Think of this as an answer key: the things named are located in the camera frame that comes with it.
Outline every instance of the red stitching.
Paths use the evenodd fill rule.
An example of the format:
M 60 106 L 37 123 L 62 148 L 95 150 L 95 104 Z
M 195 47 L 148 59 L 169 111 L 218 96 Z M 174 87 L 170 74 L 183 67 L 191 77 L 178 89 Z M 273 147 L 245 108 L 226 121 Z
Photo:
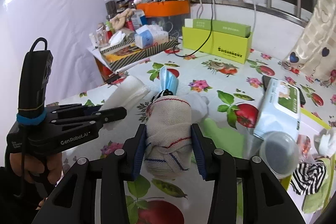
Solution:
M 187 139 L 190 139 L 190 138 L 191 138 L 191 137 L 180 138 L 180 139 L 178 139 L 177 141 L 171 143 L 169 146 L 163 146 L 163 148 L 170 148 L 170 147 L 172 147 L 174 144 L 177 144 L 177 143 L 180 142 L 180 141 L 184 141 L 184 140 L 187 140 Z
M 183 100 L 180 100 L 180 99 L 166 98 L 166 99 L 162 99 L 162 100 L 160 100 L 160 101 L 164 101 L 164 100 L 175 100 L 175 101 L 180 101 L 180 102 L 186 103 L 188 106 L 190 106 L 188 102 L 183 101 Z M 152 108 L 152 106 L 153 106 L 156 102 L 158 102 L 158 101 L 156 100 L 154 103 L 152 103 L 151 107 L 149 108 L 149 113 L 148 113 L 148 114 L 149 114 L 149 117 L 151 116 L 151 108 Z

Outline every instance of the blue heart print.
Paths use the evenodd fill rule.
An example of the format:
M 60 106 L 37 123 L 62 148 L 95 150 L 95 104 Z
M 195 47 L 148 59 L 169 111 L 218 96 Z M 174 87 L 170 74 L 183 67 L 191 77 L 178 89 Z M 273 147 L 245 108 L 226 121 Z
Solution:
M 328 56 L 329 55 L 329 49 L 327 48 L 327 47 L 324 47 L 323 49 L 322 49 L 322 56 L 323 57 L 326 57 L 326 56 Z
M 289 61 L 291 63 L 299 62 L 299 58 L 296 56 L 295 52 L 291 52 L 291 55 L 289 56 Z

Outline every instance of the plastic cup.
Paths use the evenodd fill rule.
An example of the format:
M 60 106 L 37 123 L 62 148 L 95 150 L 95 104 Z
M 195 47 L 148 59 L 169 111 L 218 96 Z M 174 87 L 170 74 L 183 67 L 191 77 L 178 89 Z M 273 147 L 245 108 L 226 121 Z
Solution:
M 278 179 L 291 175 L 300 158 L 295 140 L 280 131 L 268 133 L 260 146 L 259 156 Z

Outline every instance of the metal screw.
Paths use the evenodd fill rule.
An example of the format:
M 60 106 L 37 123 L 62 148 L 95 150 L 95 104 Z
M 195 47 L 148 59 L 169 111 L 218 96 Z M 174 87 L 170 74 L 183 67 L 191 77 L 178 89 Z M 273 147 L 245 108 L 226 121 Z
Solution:
M 86 158 L 79 158 L 79 159 L 77 160 L 77 163 L 80 164 L 80 165 L 86 163 Z
M 120 156 L 122 155 L 123 153 L 125 153 L 125 151 L 123 149 L 117 149 L 116 151 L 114 151 L 114 153 L 117 155 L 117 156 Z
M 215 154 L 216 155 L 223 155 L 224 154 L 224 150 L 223 149 L 220 149 L 220 148 L 216 148 L 214 150 Z
M 261 158 L 259 158 L 258 156 L 254 156 L 252 158 L 252 161 L 255 162 L 256 164 L 259 164 L 259 163 L 261 163 Z

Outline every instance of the blue rubber band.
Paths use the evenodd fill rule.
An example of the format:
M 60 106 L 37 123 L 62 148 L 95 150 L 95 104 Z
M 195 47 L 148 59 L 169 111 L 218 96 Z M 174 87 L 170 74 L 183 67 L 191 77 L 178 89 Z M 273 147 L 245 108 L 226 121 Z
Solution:
M 44 120 L 46 115 L 47 115 L 47 112 L 46 112 L 46 110 L 44 110 L 40 116 L 38 116 L 34 119 L 29 119 L 29 118 L 26 118 L 26 117 L 23 117 L 23 116 L 19 115 L 19 113 L 18 113 L 18 114 L 16 114 L 16 120 L 17 120 L 18 123 L 23 124 L 25 126 L 37 126 L 38 124 L 40 124 Z

